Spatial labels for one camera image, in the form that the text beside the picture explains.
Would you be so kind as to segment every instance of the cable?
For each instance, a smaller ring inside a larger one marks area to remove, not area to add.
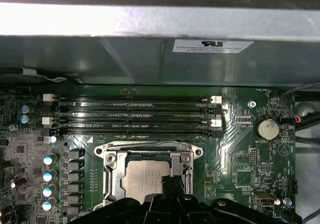
[[[307,88],[314,88],[314,87],[318,87],[320,86],[320,82],[315,82],[315,83],[309,83],[309,84],[304,84],[302,86],[298,86],[295,87],[293,89],[288,90],[287,92],[285,92],[283,95],[281,95],[280,97],[280,104],[281,106],[291,115],[291,116],[295,116],[295,113],[291,110],[291,108],[286,104],[285,102],[285,98],[297,91],[303,90],[303,89],[307,89]]]
[[[300,130],[303,130],[303,129],[306,129],[306,128],[309,128],[309,127],[313,127],[313,126],[315,126],[317,124],[320,124],[320,119],[316,119],[314,121],[310,121],[310,122],[301,124],[300,126],[296,126],[295,127],[295,131],[300,131]]]
[[[305,144],[314,144],[320,145],[320,139],[318,138],[303,138],[303,137],[295,137],[295,142],[305,143]]]
[[[312,219],[316,218],[319,215],[320,215],[320,209],[316,210],[314,213],[311,213],[309,216],[305,217],[302,220],[302,223],[307,223],[307,222],[311,221]]]
[[[298,115],[295,115],[294,119],[296,123],[301,123],[301,118]]]
[[[45,78],[46,80],[55,82],[55,83],[60,83],[60,82],[63,82],[63,81],[67,81],[67,80],[68,80],[68,79],[65,78],[65,77],[48,78],[48,77],[43,76],[43,78]]]
[[[307,114],[307,115],[303,116],[302,119],[305,120],[306,123],[318,120],[318,119],[320,119],[320,112],[314,112],[314,113]]]
[[[60,72],[51,72],[51,71],[44,71],[44,70],[36,70],[33,68],[22,68],[22,67],[8,67],[8,68],[0,68],[0,75],[2,74],[20,74],[20,75],[28,75],[28,76],[35,76],[35,77],[43,77],[46,80],[49,80],[51,82],[60,83],[63,81],[75,81],[78,84],[82,84],[83,82],[79,79],[70,79],[67,77],[60,77]]]
[[[295,102],[312,102],[320,101],[320,93],[317,96],[296,96],[294,98]]]

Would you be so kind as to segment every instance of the ram slot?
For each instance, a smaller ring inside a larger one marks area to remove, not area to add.
[[[117,128],[117,129],[209,129],[204,124],[182,124],[182,123],[128,123],[128,122],[67,122],[60,124],[57,128]]]
[[[148,130],[145,129],[107,129],[107,128],[65,128],[60,129],[62,134],[90,134],[90,135],[100,135],[104,133],[118,133],[118,134],[131,134],[131,135],[151,135],[151,134],[194,134],[194,135],[203,135],[206,133],[205,130],[199,129],[180,129],[180,130],[170,130],[170,129],[154,129]]]
[[[194,102],[199,103],[203,99],[208,99],[210,97],[178,97],[178,96],[70,96],[70,97],[62,97],[63,101],[111,101],[111,102],[119,102],[119,101],[145,101],[145,102],[166,102],[166,103],[185,103],[185,102]]]
[[[62,118],[213,118],[210,114],[186,113],[186,112],[114,112],[114,111],[91,111],[91,112],[68,112],[54,113],[55,117]]]

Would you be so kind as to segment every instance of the mounting hole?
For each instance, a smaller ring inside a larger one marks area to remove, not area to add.
[[[197,149],[197,150],[195,151],[195,154],[198,155],[198,156],[201,155],[201,153],[202,153],[201,149]]]
[[[101,154],[101,153],[102,153],[102,149],[101,149],[101,148],[97,148],[96,151],[95,151],[95,153]]]

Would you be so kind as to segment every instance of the capacitor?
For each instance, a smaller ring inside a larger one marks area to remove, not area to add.
[[[22,105],[20,107],[20,112],[22,114],[27,114],[27,113],[33,113],[34,112],[34,107],[32,105]]]
[[[0,163],[0,170],[3,170],[5,168],[12,167],[12,162],[11,161],[4,161]]]
[[[51,143],[55,143],[55,142],[59,141],[59,139],[60,139],[59,136],[51,136],[51,137],[50,137],[50,142],[51,142]]]
[[[26,184],[27,183],[27,179],[25,177],[22,177],[22,178],[19,178],[19,179],[13,179],[11,180],[10,182],[10,188],[13,190],[13,189],[16,189],[18,187],[21,187],[22,185]]]
[[[283,205],[285,205],[287,208],[291,207],[292,205],[292,201],[290,198],[284,198],[282,202],[283,202]]]
[[[50,211],[50,209],[55,206],[57,203],[57,200],[55,198],[49,198],[46,202],[42,204],[42,209],[44,211]]]
[[[34,118],[32,115],[30,115],[30,114],[23,114],[23,115],[21,115],[21,117],[20,117],[20,122],[21,122],[22,124],[26,124],[26,123],[30,124],[30,123],[32,123],[34,120],[35,120],[35,118]]]
[[[57,176],[56,170],[51,169],[51,170],[44,173],[43,180],[45,182],[50,182],[52,180],[52,178],[55,178],[56,176]]]
[[[42,194],[48,198],[52,195],[52,193],[55,193],[57,190],[57,187],[55,184],[50,184],[47,188],[45,188],[42,192]]]
[[[17,124],[10,124],[9,125],[9,131],[15,132],[16,130],[18,130],[18,125]]]
[[[14,207],[12,205],[6,205],[4,208],[1,208],[0,209],[0,218],[4,217],[6,214],[8,214],[13,209],[14,209]]]
[[[46,165],[51,165],[58,159],[57,155],[54,153],[49,154],[48,156],[45,156],[43,159],[43,163]]]

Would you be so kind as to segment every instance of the usb port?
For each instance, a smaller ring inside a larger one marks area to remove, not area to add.
[[[275,199],[265,192],[254,192],[254,198],[261,207],[272,207],[275,205]]]

